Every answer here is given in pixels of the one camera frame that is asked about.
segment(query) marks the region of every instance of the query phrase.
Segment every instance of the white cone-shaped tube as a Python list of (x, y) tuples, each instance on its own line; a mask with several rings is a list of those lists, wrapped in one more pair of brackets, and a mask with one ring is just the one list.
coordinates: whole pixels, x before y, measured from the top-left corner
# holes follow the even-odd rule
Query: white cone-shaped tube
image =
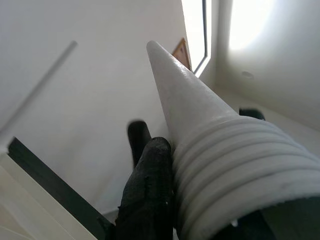
[(158, 43), (147, 45), (173, 144), (177, 231), (208, 240), (271, 205), (320, 196), (320, 160), (279, 128), (239, 116)]

